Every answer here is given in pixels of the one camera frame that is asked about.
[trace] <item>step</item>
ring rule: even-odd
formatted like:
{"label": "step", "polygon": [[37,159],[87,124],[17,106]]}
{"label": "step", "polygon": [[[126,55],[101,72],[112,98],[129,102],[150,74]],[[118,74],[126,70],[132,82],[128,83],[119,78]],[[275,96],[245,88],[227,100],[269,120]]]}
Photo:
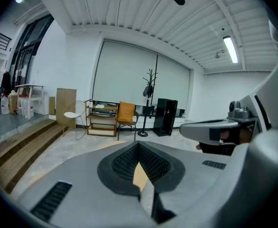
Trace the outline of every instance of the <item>step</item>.
{"label": "step", "polygon": [[26,144],[0,166],[0,186],[10,194],[31,164],[63,133],[56,124]]}
{"label": "step", "polygon": [[2,142],[0,144],[0,166],[28,142],[32,141],[54,125],[56,125],[56,121],[47,119],[30,126],[21,133],[15,134]]}

